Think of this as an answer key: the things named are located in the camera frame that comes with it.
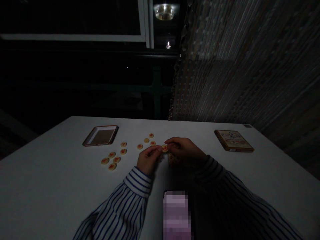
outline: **striped shirt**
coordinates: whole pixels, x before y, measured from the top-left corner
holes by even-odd
[[[303,239],[270,204],[252,193],[212,157],[195,172],[223,234],[232,239]],[[74,240],[139,239],[152,180],[134,167],[78,228]]]

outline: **round game piece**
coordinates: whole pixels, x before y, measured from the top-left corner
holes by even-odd
[[[119,163],[120,160],[121,160],[120,157],[115,157],[115,158],[113,159],[113,163]]]
[[[116,156],[115,152],[109,153],[109,158],[114,158]]]
[[[172,153],[169,153],[169,160],[170,161],[174,161],[175,160],[175,157]]]
[[[127,153],[127,150],[126,149],[122,149],[121,151],[120,151],[120,154],[121,155],[125,155]]]
[[[108,164],[108,162],[109,162],[109,158],[104,158],[101,160],[102,165],[106,165],[106,164]]]
[[[111,164],[109,165],[109,170],[110,170],[110,171],[113,171],[113,170],[116,169],[116,167],[117,167],[117,164],[111,163]]]
[[[162,145],[162,152],[167,152],[168,151],[168,147],[166,144]]]

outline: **light fixture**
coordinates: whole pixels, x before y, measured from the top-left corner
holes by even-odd
[[[156,7],[155,14],[161,21],[170,21],[174,16],[174,7],[172,4],[160,4]]]
[[[170,49],[170,48],[171,48],[171,45],[170,45],[170,42],[169,42],[169,41],[167,42],[166,48],[167,48],[167,49]]]

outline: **person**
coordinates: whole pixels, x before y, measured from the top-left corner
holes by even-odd
[[[195,166],[195,181],[203,186],[215,210],[213,215],[229,239],[303,239],[270,204],[252,193],[241,180],[188,138],[165,141],[168,150]],[[74,240],[139,239],[161,146],[139,154],[123,182],[80,225]]]

